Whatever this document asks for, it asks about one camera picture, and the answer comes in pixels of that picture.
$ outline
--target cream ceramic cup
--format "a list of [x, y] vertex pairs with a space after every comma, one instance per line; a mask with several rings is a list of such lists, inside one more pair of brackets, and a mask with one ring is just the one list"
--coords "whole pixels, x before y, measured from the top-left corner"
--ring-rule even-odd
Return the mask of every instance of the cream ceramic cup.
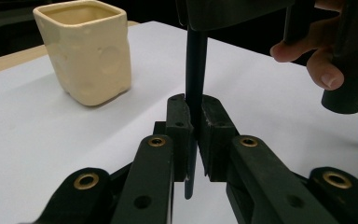
[[34, 9], [62, 88], [82, 105], [99, 105], [131, 86], [127, 13], [95, 0]]

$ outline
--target black plastic linkage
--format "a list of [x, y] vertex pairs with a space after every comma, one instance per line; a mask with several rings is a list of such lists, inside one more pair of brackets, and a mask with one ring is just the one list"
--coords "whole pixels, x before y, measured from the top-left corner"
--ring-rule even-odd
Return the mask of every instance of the black plastic linkage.
[[246, 189], [254, 205], [251, 217], [241, 218], [243, 213], [234, 210], [237, 220], [252, 220], [252, 224], [338, 223], [261, 139], [234, 137], [230, 158], [235, 172], [228, 174], [227, 189]]
[[138, 148], [110, 223], [171, 223], [172, 192], [172, 139], [148, 136]]
[[310, 192], [341, 224], [358, 224], [358, 179], [332, 167], [312, 170]]
[[185, 181], [191, 174], [188, 168], [191, 143], [194, 141], [190, 111], [184, 94], [170, 97], [167, 101], [165, 133], [173, 140], [173, 160], [176, 182]]
[[208, 95], [202, 98], [200, 122], [199, 148], [205, 174], [212, 182], [226, 182], [229, 147], [237, 129], [220, 101]]
[[106, 171], [97, 168], [74, 172], [57, 188], [34, 224], [108, 223], [115, 197], [111, 193], [110, 180]]

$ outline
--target screw hole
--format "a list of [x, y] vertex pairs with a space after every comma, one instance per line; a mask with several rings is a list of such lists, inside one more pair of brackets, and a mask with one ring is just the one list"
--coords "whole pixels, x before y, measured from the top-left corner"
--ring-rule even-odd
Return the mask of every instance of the screw hole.
[[135, 199], [133, 205], [138, 209], [146, 209], [151, 203], [152, 199], [149, 196], [139, 196]]
[[325, 172], [324, 180], [339, 189], [351, 188], [351, 181], [345, 175], [336, 172]]
[[149, 146], [152, 146], [152, 147], [161, 147], [161, 146], [165, 145], [165, 139], [155, 137], [155, 138], [151, 138], [148, 143], [149, 143]]
[[241, 139], [241, 143], [246, 147], [255, 147], [257, 146], [257, 141], [250, 137], [245, 137]]
[[94, 173], [82, 174], [74, 182], [75, 189], [92, 189], [97, 185], [100, 177]]

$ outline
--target cup rim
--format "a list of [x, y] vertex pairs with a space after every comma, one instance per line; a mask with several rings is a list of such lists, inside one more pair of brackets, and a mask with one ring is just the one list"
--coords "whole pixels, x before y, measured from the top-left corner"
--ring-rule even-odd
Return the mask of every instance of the cup rim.
[[[53, 11], [53, 10], [57, 10], [57, 9], [61, 9], [61, 8], [66, 8], [66, 7], [76, 7], [76, 6], [100, 7], [100, 8], [103, 8], [105, 10], [115, 12], [117, 14], [113, 15], [113, 16], [93, 20], [93, 21], [81, 22], [81, 23], [78, 23], [78, 24], [62, 23], [62, 22], [53, 20], [51, 17], [49, 17], [49, 16], [47, 16], [45, 14], [46, 12], [49, 12], [49, 11]], [[49, 5], [34, 8], [33, 13], [34, 13], [34, 15], [42, 17], [47, 21], [50, 21], [50, 22], [55, 23], [55, 24], [60, 25], [60, 26], [66, 26], [66, 27], [78, 27], [78, 26], [83, 26], [83, 25], [86, 25], [86, 24], [93, 24], [93, 23], [99, 22], [99, 21], [111, 20], [112, 18], [117, 18], [117, 17], [122, 17], [124, 15], [127, 15], [125, 10], [123, 10], [123, 9], [121, 9], [119, 7], [114, 7], [112, 5], [106, 4], [104, 2], [97, 1], [97, 0], [77, 0], [77, 1], [49, 4]]]

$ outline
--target dark background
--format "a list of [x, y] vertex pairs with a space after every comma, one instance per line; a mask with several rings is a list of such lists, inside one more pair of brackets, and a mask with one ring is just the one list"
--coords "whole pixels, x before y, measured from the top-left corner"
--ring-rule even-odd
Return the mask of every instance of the dark background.
[[[146, 21], [159, 21], [166, 23], [181, 29], [186, 29], [179, 23], [175, 0], [101, 0], [107, 4], [120, 7], [127, 11], [129, 21], [146, 22]], [[255, 52], [269, 55], [269, 49], [280, 42], [283, 37], [284, 20], [286, 9], [269, 13], [268, 15], [246, 21], [228, 28], [214, 30], [208, 32], [208, 36], [213, 39], [217, 39], [228, 44], [232, 44], [241, 48], [249, 49]], [[319, 9], [314, 9], [313, 20], [319, 20], [322, 18], [331, 17], [334, 14], [326, 13]], [[35, 24], [33, 25], [34, 32], [38, 35]], [[6, 30], [15, 31], [18, 28], [7, 28]], [[2, 42], [10, 43], [10, 49], [0, 50], [0, 56], [18, 51], [21, 49], [28, 49], [30, 47], [43, 44], [41, 38], [34, 37], [11, 37]], [[295, 63], [305, 64], [310, 54], [306, 54]]]

